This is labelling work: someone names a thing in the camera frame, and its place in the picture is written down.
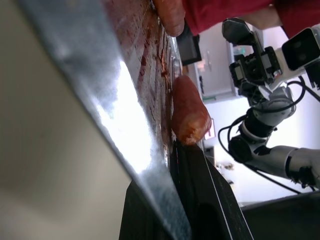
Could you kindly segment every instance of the red shirt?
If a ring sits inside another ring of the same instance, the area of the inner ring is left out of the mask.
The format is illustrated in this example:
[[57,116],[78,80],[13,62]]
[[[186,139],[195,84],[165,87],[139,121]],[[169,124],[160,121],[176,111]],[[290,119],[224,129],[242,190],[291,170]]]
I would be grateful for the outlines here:
[[289,38],[320,23],[320,0],[182,0],[185,20],[197,35],[227,18],[274,4]]

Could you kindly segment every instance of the wall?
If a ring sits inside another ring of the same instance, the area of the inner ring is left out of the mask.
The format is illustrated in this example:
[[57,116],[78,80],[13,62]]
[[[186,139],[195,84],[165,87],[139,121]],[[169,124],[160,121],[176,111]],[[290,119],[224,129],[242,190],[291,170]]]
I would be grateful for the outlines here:
[[118,239],[129,177],[13,1],[0,33],[0,239]]
[[[287,37],[280,27],[264,31],[265,47],[272,46],[274,48],[278,48],[286,40]],[[306,84],[310,87],[308,77],[304,76],[304,79]],[[300,96],[301,88],[297,85],[292,85],[290,88],[294,99],[297,99]],[[216,132],[218,133],[218,130],[221,127],[229,125],[236,118],[244,114],[248,109],[248,105],[244,99],[236,99],[210,104],[207,106],[207,109],[214,118]],[[320,105],[312,96],[306,93],[304,99],[297,105],[295,114],[278,126],[278,131],[272,134],[267,146],[272,148],[274,146],[284,145],[318,149],[320,146],[319,119]],[[225,145],[227,144],[226,134],[227,133],[224,132],[221,135],[222,142]],[[216,161],[234,162],[233,159],[216,144],[218,144],[217,139],[211,139],[205,142],[206,146],[215,145],[214,154]],[[263,179],[243,165],[236,162],[234,162],[234,164],[235,170],[229,171],[226,175],[235,182],[234,192],[239,202],[267,201],[294,194]],[[278,177],[273,178],[299,191],[309,191],[309,189],[302,189],[300,185],[296,185],[289,180]]]

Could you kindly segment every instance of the hand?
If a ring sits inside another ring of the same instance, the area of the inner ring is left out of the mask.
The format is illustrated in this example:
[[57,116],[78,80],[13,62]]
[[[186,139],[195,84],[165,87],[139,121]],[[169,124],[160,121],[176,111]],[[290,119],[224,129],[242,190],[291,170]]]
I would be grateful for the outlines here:
[[241,16],[240,19],[260,30],[282,26],[278,12],[273,5]]

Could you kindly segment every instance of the sausage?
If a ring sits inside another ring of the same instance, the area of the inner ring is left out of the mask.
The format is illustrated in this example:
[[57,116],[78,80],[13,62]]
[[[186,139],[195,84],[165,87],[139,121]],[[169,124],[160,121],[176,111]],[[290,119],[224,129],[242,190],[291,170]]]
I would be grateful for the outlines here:
[[152,0],[166,33],[179,36],[185,27],[185,9],[182,0]]
[[199,142],[211,127],[211,117],[199,92],[188,76],[179,76],[173,82],[173,115],[171,127],[184,145]]

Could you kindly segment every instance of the person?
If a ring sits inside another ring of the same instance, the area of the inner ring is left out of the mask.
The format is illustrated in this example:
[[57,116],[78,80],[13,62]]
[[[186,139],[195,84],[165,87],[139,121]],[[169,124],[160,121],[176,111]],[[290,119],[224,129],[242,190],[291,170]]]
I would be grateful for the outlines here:
[[260,30],[283,26],[289,38],[320,24],[320,0],[182,0],[185,29],[197,36],[227,18],[238,17]]

